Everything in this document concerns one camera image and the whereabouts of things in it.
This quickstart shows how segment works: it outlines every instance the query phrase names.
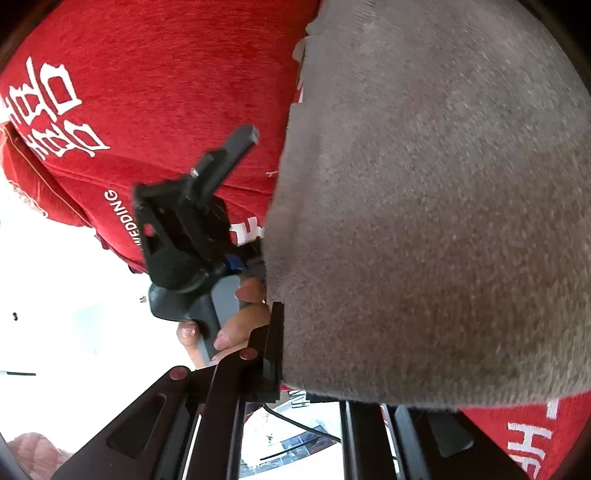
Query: fingernail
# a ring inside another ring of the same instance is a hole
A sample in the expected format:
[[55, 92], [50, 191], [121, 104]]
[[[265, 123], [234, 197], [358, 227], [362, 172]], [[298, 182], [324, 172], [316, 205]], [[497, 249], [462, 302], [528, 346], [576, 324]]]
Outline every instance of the fingernail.
[[225, 350], [230, 348], [230, 339], [222, 332], [217, 334], [216, 341], [213, 343], [213, 347], [216, 350]]
[[181, 330], [181, 336], [183, 338], [192, 338], [195, 336], [195, 327], [183, 327]]

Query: red dot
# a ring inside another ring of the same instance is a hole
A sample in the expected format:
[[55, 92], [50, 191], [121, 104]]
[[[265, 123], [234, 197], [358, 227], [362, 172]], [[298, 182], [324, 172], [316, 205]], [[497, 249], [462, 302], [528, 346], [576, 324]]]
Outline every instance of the red dot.
[[154, 229], [154, 226], [150, 223], [145, 223], [144, 224], [144, 235], [145, 236], [154, 236], [156, 235], [156, 230]]

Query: finger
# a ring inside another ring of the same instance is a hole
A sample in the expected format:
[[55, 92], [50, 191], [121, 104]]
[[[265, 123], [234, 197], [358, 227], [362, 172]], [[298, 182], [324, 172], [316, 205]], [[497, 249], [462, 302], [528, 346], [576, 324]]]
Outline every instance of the finger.
[[181, 322], [178, 324], [177, 337], [183, 345], [194, 344], [197, 341], [199, 330], [195, 322]]
[[249, 303], [260, 303], [266, 297], [265, 287], [256, 278], [245, 278], [241, 281], [240, 288], [236, 290], [236, 298]]
[[199, 338], [199, 329], [195, 322], [182, 322], [178, 324], [177, 337], [185, 350], [189, 354], [195, 368], [206, 367], [199, 349], [197, 348], [197, 339]]
[[225, 350], [248, 340], [251, 331], [267, 325], [270, 317], [269, 307], [264, 303], [244, 307], [224, 324], [213, 346], [216, 350]]
[[231, 348], [227, 348], [223, 352], [216, 353], [216, 355], [214, 355], [212, 358], [212, 365], [215, 365], [222, 358], [230, 355], [230, 353], [234, 353], [234, 352], [237, 352], [238, 350], [242, 350], [243, 348], [246, 348], [247, 346], [248, 346], [248, 340], [245, 342], [239, 343], [238, 345], [235, 345]]

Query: blue part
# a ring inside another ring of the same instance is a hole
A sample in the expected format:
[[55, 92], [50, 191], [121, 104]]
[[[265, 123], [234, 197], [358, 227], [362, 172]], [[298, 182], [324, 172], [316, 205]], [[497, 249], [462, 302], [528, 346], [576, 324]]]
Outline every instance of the blue part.
[[228, 261], [228, 268], [230, 270], [240, 271], [240, 270], [244, 270], [246, 268], [244, 266], [244, 263], [242, 263], [242, 260], [240, 260], [240, 257], [238, 255], [235, 255], [235, 254], [226, 255], [226, 260]]

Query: gray towel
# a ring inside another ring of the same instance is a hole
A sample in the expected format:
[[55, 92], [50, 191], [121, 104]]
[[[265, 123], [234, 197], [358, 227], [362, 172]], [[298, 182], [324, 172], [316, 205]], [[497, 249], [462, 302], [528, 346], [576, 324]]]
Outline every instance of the gray towel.
[[591, 388], [591, 98], [515, 0], [324, 0], [267, 220], [284, 379], [475, 406]]

